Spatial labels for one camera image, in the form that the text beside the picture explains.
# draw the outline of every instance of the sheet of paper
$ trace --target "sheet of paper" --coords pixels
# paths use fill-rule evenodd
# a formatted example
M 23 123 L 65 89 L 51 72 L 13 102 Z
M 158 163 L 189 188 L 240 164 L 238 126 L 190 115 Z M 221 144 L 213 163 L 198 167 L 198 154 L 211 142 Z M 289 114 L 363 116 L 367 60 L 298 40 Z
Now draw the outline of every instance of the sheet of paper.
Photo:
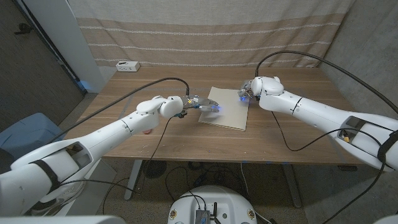
M 220 105 L 219 113 L 203 112 L 199 122 L 245 131 L 248 120 L 249 99 L 241 101 L 238 90 L 211 87 L 209 99 Z

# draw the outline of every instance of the robotic arm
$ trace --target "robotic arm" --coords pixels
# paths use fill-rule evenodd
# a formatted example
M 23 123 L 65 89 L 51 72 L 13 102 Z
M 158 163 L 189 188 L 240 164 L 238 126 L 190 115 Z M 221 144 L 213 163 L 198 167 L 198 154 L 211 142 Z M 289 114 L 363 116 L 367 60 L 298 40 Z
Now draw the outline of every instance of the robotic arm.
M 398 121 L 376 114 L 356 113 L 333 108 L 323 103 L 306 99 L 284 90 L 278 77 L 256 77 L 246 80 L 238 92 L 243 99 L 259 97 L 261 108 L 290 114 L 295 118 L 327 133 L 339 128 L 353 128 L 369 133 L 381 144 L 390 144 L 386 152 L 386 166 L 384 171 L 398 169 Z M 379 145 L 369 136 L 354 131 L 341 130 L 330 133 L 340 146 L 362 162 L 381 168 L 382 162 L 378 158 Z
M 133 134 L 159 125 L 165 118 L 184 117 L 186 109 L 218 112 L 218 103 L 196 95 L 156 96 L 137 110 L 86 136 L 53 142 L 28 153 L 0 175 L 0 216 L 23 215 L 37 202 L 50 203 L 75 192 L 81 183 L 60 184 L 84 178 L 94 164 Z

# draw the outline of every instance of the beige curtain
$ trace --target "beige curtain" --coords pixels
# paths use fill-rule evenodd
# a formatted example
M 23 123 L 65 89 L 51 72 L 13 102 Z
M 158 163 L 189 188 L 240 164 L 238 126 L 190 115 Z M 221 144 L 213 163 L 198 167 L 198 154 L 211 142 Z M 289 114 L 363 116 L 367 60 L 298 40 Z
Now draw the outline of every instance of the beige curtain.
M 351 0 L 69 0 L 100 67 L 254 67 L 279 50 L 324 56 Z M 263 66 L 314 67 L 283 54 Z

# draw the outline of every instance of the power strip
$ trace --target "power strip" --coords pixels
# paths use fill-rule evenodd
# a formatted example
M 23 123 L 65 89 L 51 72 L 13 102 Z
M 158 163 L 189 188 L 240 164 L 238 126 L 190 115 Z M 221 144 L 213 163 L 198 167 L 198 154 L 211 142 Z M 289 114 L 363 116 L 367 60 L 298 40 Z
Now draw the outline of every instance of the power strip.
M 138 71 L 139 63 L 132 61 L 120 61 L 116 65 L 116 68 L 119 72 L 136 72 Z

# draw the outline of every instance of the wall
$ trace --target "wall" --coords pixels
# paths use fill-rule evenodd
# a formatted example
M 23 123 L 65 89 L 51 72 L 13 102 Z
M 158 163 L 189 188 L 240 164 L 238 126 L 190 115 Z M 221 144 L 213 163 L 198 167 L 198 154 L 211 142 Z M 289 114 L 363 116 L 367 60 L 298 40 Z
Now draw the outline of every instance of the wall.
M 24 9 L 21 0 L 17 2 Z M 110 74 L 101 74 L 66 0 L 25 0 L 25 3 L 87 91 L 99 93 Z
M 325 58 L 358 76 L 398 105 L 398 2 L 356 1 Z M 360 112 L 398 118 L 365 87 L 329 67 L 320 68 Z

